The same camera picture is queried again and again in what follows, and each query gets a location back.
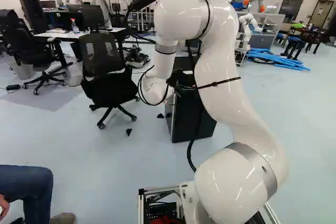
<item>door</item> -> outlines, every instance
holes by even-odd
[[[333,3],[334,1],[330,0],[319,0],[308,23],[313,23],[314,26],[322,27]]]

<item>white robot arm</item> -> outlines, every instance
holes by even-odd
[[[252,32],[249,28],[249,24],[251,23],[254,27],[254,31],[256,32],[261,32],[263,29],[261,27],[259,27],[256,19],[254,18],[254,16],[249,13],[243,16],[239,17],[239,22],[241,23],[243,29],[244,29],[244,39],[243,39],[243,48],[248,51],[250,49],[249,46],[249,41],[251,39],[252,36]]]
[[[244,0],[243,3],[245,6],[248,6],[248,4],[253,3],[256,0]],[[264,6],[264,0],[258,0],[259,8],[258,12],[263,13],[265,11],[265,6]]]
[[[288,174],[284,150],[251,106],[237,72],[238,17],[224,0],[160,0],[154,11],[154,67],[142,93],[159,103],[166,90],[178,40],[199,38],[202,56],[195,80],[206,111],[228,125],[234,142],[196,171],[199,200],[217,224],[243,224],[277,191]]]

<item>hand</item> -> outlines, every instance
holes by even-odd
[[[5,200],[5,197],[0,194],[0,206],[3,208],[3,211],[0,215],[0,221],[7,215],[9,211],[9,203]]]

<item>black office chair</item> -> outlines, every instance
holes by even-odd
[[[41,71],[42,75],[32,81],[24,82],[23,88],[27,89],[29,84],[39,82],[34,89],[34,95],[38,95],[38,90],[45,82],[56,81],[65,86],[64,80],[55,78],[56,76],[66,76],[66,72],[46,73],[51,63],[59,60],[55,50],[55,43],[59,43],[54,38],[48,41],[39,41],[30,33],[26,24],[19,19],[14,10],[0,11],[0,33],[6,43],[6,49],[14,56],[18,65],[21,63],[33,65],[33,70]]]
[[[128,115],[133,121],[136,115],[125,110],[121,104],[136,100],[138,87],[132,81],[132,69],[119,55],[113,34],[91,33],[79,38],[83,56],[83,80],[81,86],[94,104],[89,108],[94,111],[108,108],[97,123],[101,130],[103,123],[114,108]]]

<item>blue bin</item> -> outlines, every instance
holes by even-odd
[[[231,4],[235,9],[242,9],[244,7],[242,2],[232,2]]]

